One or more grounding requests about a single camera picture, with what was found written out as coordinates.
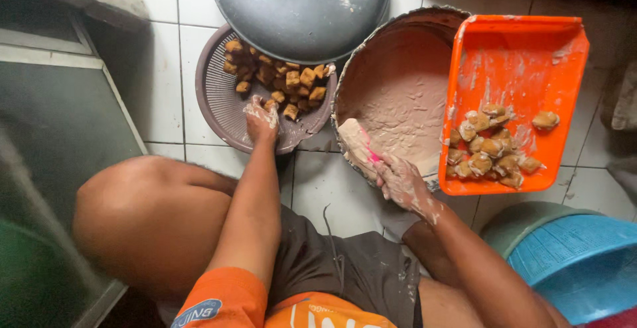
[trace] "bowl of batter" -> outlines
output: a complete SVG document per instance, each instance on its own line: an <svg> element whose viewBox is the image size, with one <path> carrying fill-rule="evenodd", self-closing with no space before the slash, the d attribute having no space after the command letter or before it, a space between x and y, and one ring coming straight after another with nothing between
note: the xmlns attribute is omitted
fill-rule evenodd
<svg viewBox="0 0 637 328"><path fill-rule="evenodd" d="M339 127L358 120L370 150L414 163L431 191L438 161L454 36L469 17L452 7L414 10L377 28L345 64L332 125L347 161L375 185L376 173L349 153Z"/></svg>

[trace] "person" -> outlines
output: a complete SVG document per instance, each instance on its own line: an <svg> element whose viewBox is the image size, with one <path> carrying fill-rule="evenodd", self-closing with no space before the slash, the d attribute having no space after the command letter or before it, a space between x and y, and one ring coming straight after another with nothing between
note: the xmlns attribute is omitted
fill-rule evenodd
<svg viewBox="0 0 637 328"><path fill-rule="evenodd" d="M414 165L382 154L375 169L385 197L406 210L387 214L387 226L419 262L376 232L320 235L282 207L276 108L253 97L247 131L254 148L238 182L144 156L78 190L78 247L158 305L181 307L172 327L570 327Z"/></svg>

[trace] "gray pot lid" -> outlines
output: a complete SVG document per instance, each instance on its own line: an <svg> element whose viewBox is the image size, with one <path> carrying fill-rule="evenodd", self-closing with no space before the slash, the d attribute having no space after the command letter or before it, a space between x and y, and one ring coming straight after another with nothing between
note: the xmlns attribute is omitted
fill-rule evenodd
<svg viewBox="0 0 637 328"><path fill-rule="evenodd" d="M389 0L215 0L228 23L262 52L318 64L349 55L381 23Z"/></svg>

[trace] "batter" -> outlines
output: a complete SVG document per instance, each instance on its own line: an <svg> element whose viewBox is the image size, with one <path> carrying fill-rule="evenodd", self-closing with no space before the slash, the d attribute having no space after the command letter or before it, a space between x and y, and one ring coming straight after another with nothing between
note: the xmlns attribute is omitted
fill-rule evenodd
<svg viewBox="0 0 637 328"><path fill-rule="evenodd" d="M338 124L357 119L371 138L372 151L404 158L423 177L435 179L451 52L450 45L424 26L379 33L347 68L345 90L338 97Z"/></svg>

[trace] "orange shirt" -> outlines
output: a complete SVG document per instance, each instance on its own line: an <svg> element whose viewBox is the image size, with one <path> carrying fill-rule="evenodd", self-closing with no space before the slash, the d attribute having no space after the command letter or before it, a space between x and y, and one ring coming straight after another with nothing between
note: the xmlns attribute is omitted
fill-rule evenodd
<svg viewBox="0 0 637 328"><path fill-rule="evenodd" d="M385 317L315 291L294 295L265 317L267 291L252 273L213 269L195 283L171 328L396 328Z"/></svg>

